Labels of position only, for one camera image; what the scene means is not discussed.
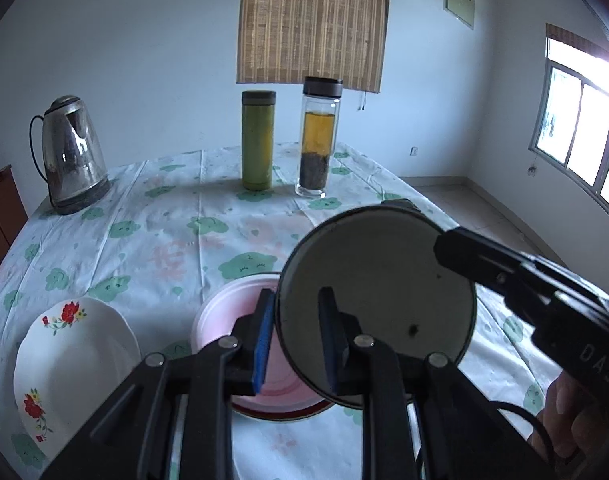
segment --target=human hand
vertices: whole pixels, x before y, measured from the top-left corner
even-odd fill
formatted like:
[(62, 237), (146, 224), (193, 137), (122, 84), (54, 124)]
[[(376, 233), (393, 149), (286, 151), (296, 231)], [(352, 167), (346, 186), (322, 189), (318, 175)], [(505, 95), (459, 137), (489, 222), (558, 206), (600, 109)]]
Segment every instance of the human hand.
[[(545, 425), (553, 450), (561, 458), (569, 458), (577, 449), (590, 456), (600, 449), (609, 431), (609, 415), (566, 372), (549, 386), (545, 408), (537, 418)], [(545, 458), (540, 436), (534, 432), (529, 441)]]

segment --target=red flower pattern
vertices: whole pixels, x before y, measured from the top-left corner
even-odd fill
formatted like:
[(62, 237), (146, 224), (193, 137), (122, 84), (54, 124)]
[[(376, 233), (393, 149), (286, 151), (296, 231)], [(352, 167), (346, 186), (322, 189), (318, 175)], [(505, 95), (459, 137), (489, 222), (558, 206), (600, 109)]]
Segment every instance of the red flower pattern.
[(33, 418), (40, 418), (44, 410), (34, 402), (33, 397), (29, 394), (26, 394), (25, 397), (25, 411)]
[(53, 433), (52, 430), (46, 423), (46, 418), (44, 418), (44, 410), (42, 409), (42, 404), (40, 403), (40, 395), (38, 394), (38, 390), (35, 388), (31, 388), (29, 394), (25, 394), (25, 411), (29, 416), (36, 420), (36, 429), (40, 432), (40, 434), (36, 435), (36, 440), (38, 442), (46, 442), (46, 436), (49, 433)]
[(67, 303), (62, 310), (62, 320), (65, 323), (72, 324), (73, 316), (75, 316), (75, 313), (78, 312), (79, 308), (80, 303), (73, 303), (73, 301), (71, 303)]

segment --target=electric kettle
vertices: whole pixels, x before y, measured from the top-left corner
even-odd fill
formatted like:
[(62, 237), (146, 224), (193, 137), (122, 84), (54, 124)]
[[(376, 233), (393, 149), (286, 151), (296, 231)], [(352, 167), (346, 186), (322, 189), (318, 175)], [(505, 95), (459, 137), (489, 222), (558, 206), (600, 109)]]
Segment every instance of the electric kettle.
[[(33, 151), (31, 127), (40, 119), (42, 157), (40, 171)], [(36, 115), (29, 124), (33, 163), (49, 186), (49, 199), (58, 214), (69, 215), (97, 202), (107, 194), (107, 178), (100, 142), (83, 100), (73, 95), (56, 99), (44, 117)]]

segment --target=tablecloth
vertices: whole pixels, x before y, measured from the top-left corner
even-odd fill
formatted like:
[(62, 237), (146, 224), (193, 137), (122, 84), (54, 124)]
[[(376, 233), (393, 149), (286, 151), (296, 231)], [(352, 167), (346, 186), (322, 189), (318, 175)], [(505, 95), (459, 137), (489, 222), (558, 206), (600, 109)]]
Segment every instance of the tablecloth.
[[(299, 239), (343, 210), (403, 197), (442, 228), (457, 225), (342, 143), (327, 197), (300, 198), (298, 155), (295, 143), (275, 146), (274, 186), (262, 192), (242, 188), (239, 147), (147, 160), (111, 170), (108, 195), (77, 214), (58, 216), (45, 205), (32, 215), (0, 268), (0, 450), (23, 479), (38, 478), (48, 460), (20, 421), (13, 371), (28, 327), (54, 303), (98, 298), (124, 315), (143, 356), (185, 356), (204, 298), (229, 280), (280, 270)], [(500, 296), (478, 287), (477, 306), (461, 369), (490, 399), (537, 413), (559, 368), (533, 347), (532, 329)], [(511, 420), (524, 436), (531, 432)], [(233, 452), (242, 480), (356, 479), (361, 412), (334, 406), (291, 423), (234, 414)]]

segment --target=green thermos bottle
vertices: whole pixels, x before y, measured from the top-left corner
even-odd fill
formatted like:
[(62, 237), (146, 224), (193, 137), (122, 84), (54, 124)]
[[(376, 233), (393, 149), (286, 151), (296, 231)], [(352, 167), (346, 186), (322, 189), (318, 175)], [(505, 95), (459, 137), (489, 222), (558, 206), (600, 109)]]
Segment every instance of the green thermos bottle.
[(242, 185), (247, 189), (271, 187), (275, 108), (275, 92), (242, 92)]

